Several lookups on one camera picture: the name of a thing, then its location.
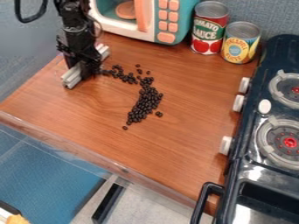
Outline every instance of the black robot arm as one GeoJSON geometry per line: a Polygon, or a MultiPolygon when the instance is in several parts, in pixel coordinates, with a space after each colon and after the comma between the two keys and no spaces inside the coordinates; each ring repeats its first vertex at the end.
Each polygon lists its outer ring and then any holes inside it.
{"type": "MultiPolygon", "coordinates": [[[[62,18],[63,27],[57,35],[57,48],[64,53],[69,68],[80,66],[80,77],[85,80],[92,74],[98,74],[101,55],[94,47],[94,21],[88,16],[89,0],[53,0],[57,12],[62,18]]],[[[41,18],[48,0],[43,0],[36,15],[23,18],[21,0],[15,0],[15,13],[21,23],[30,23],[41,18]]]]}

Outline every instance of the toy microwave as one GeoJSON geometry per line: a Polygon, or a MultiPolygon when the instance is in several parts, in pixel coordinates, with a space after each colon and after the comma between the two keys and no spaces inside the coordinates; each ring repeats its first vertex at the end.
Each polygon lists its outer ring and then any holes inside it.
{"type": "Polygon", "coordinates": [[[89,15],[104,31],[166,45],[183,40],[199,0],[91,0],[89,15]]]}

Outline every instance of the white knob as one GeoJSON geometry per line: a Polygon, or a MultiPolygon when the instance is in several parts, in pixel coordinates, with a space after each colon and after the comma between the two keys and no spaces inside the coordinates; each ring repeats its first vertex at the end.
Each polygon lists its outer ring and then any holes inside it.
{"type": "Polygon", "coordinates": [[[219,152],[223,155],[228,155],[229,148],[231,147],[233,138],[230,136],[223,136],[220,144],[219,152]]]}
{"type": "Polygon", "coordinates": [[[240,86],[239,86],[239,92],[242,94],[245,94],[249,88],[250,78],[243,77],[240,86]]]}
{"type": "Polygon", "coordinates": [[[269,100],[264,99],[260,101],[259,111],[261,114],[266,115],[267,113],[270,112],[271,108],[272,108],[272,104],[269,100]]]}
{"type": "Polygon", "coordinates": [[[244,100],[245,100],[244,95],[237,94],[233,103],[233,111],[240,112],[242,110],[244,100]]]}

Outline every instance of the red burner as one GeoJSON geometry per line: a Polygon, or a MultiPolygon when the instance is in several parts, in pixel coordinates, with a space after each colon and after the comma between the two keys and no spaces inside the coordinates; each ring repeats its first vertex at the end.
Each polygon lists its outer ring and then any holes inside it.
{"type": "Polygon", "coordinates": [[[297,147],[297,140],[295,140],[293,137],[287,137],[283,140],[283,142],[289,148],[297,147]]]}
{"type": "Polygon", "coordinates": [[[299,95],[299,87],[293,87],[292,91],[294,94],[298,94],[299,95]]]}

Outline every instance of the wooden table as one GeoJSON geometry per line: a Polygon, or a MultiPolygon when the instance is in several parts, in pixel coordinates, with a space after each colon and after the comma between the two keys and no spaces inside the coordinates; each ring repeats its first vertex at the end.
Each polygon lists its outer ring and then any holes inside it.
{"type": "Polygon", "coordinates": [[[1,105],[2,122],[132,181],[148,185],[152,179],[192,200],[206,181],[222,184],[226,157],[219,143],[233,134],[239,118],[233,100],[256,61],[230,64],[219,55],[194,54],[188,43],[166,46],[107,33],[102,41],[111,48],[105,68],[119,64],[135,72],[138,63],[151,71],[153,86],[164,93],[158,108],[163,118],[150,115],[123,130],[140,86],[97,76],[67,90],[59,78],[66,65],[58,56],[1,105]]]}

